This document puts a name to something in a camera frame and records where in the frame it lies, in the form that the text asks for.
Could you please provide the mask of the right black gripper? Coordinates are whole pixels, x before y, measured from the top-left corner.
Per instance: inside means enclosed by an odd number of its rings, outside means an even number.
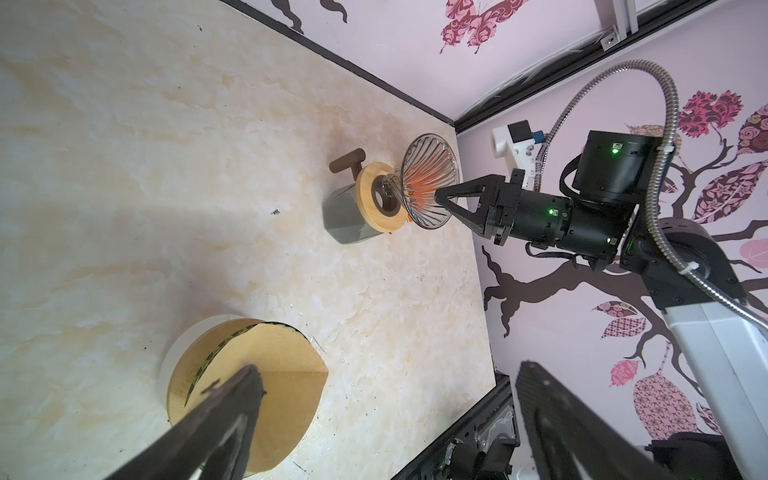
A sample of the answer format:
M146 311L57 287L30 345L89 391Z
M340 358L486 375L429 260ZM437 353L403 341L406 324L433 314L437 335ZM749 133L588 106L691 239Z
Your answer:
M496 245L513 237L545 256L554 249L570 259L579 256L594 270L613 263L634 211L633 205L533 192L517 179L498 174L439 188L435 200L474 234Z

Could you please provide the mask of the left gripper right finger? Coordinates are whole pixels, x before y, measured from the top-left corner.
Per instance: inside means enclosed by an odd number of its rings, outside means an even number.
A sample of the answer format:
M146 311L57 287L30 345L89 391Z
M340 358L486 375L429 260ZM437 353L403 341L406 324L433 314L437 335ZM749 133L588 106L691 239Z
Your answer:
M660 467L536 362L515 382L541 479L658 479Z

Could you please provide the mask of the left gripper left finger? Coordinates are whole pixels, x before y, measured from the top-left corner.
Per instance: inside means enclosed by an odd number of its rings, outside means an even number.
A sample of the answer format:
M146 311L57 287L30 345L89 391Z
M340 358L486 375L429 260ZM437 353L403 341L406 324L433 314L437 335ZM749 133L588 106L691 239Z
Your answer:
M265 395L260 372L247 365L205 393L202 403L110 477L242 479Z

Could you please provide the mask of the grey glass dripper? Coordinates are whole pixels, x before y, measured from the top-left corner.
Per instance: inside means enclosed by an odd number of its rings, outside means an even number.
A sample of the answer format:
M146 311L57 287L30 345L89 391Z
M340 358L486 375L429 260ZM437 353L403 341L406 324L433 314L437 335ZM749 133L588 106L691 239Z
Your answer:
M383 186L405 208L409 219L425 230L442 227L451 213L435 200L436 192L460 182L459 161L441 136L426 133L407 148L400 166Z

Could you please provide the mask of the orange coffee filter pack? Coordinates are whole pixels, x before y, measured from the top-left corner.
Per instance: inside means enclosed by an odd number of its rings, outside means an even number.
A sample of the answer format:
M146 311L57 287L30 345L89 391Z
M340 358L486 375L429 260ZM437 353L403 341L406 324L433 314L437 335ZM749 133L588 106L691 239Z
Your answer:
M424 229L434 229L441 221L440 206L435 191L440 187L443 174L438 167L411 169L403 175L404 206L411 220Z

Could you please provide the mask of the green glass dripper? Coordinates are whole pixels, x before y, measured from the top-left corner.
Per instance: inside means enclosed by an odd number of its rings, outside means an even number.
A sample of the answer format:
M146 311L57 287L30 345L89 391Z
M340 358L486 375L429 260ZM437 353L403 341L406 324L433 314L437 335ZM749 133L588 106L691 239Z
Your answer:
M168 404L189 404L195 386L221 350L233 339L260 326L290 328L279 322L266 322L250 318L226 320L208 328L184 351L174 368L168 388Z

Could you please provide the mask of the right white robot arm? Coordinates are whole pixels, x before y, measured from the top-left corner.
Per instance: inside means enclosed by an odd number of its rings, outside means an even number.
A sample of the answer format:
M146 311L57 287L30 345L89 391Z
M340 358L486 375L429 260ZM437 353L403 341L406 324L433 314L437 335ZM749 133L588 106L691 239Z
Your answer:
M740 474L767 473L767 324L717 242L697 222L660 216L675 151L659 137L592 131L558 194L512 167L443 187L436 202L474 233L522 240L534 258L584 260L637 275L712 408Z

